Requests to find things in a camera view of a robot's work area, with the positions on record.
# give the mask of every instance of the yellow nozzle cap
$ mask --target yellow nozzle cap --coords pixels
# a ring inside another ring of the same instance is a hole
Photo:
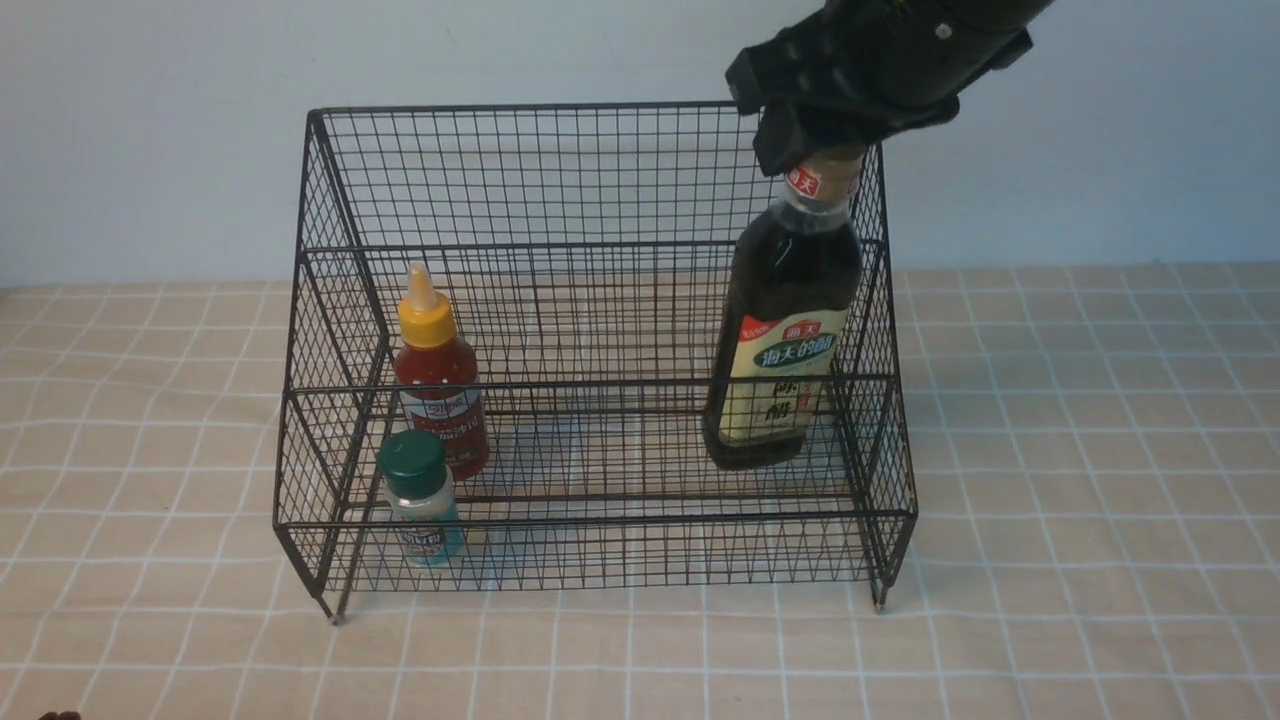
[[[408,284],[399,304],[401,337],[411,347],[439,347],[458,334],[449,299],[436,292],[426,265],[408,266]]]

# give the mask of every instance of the black wire rack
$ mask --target black wire rack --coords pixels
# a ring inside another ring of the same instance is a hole
[[[360,108],[307,118],[274,527],[335,621],[357,591],[869,580],[916,510],[881,150],[865,272],[794,460],[722,471],[700,420],[733,242],[774,195],[727,104]],[[422,260],[480,357],[492,459],[462,552],[401,551],[374,457]]]

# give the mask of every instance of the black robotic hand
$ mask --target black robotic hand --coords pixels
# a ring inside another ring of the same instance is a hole
[[[724,74],[740,113],[764,110],[760,170],[951,120],[961,90],[1032,49],[1027,24],[1052,1],[827,0]]]

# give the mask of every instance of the label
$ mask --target label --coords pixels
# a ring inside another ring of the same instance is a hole
[[[457,470],[485,454],[484,406],[480,391],[465,389],[447,397],[420,397],[413,391],[401,392],[404,419],[420,430],[444,441],[444,462]]]
[[[818,406],[819,383],[788,375],[827,373],[847,310],[819,310],[783,320],[742,318],[733,352],[733,378],[782,378],[728,386],[719,432],[726,445],[804,436]]]
[[[402,523],[421,523],[424,518],[397,516]],[[449,509],[428,518],[429,520],[457,520],[458,506],[449,503]],[[442,525],[419,525],[412,530],[401,530],[401,544],[404,557],[417,565],[440,565],[449,560],[462,544],[462,530],[458,528],[444,528]]]
[[[787,184],[804,197],[840,202],[858,195],[861,178],[861,150],[845,149],[809,158],[787,173]]]

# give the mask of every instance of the red sauce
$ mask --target red sauce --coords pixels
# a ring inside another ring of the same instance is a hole
[[[476,382],[476,351],[458,337],[442,346],[404,346],[396,355],[399,384],[470,386]],[[489,461],[489,439],[479,388],[439,388],[401,393],[404,418],[444,441],[444,461],[461,482],[480,474]]]

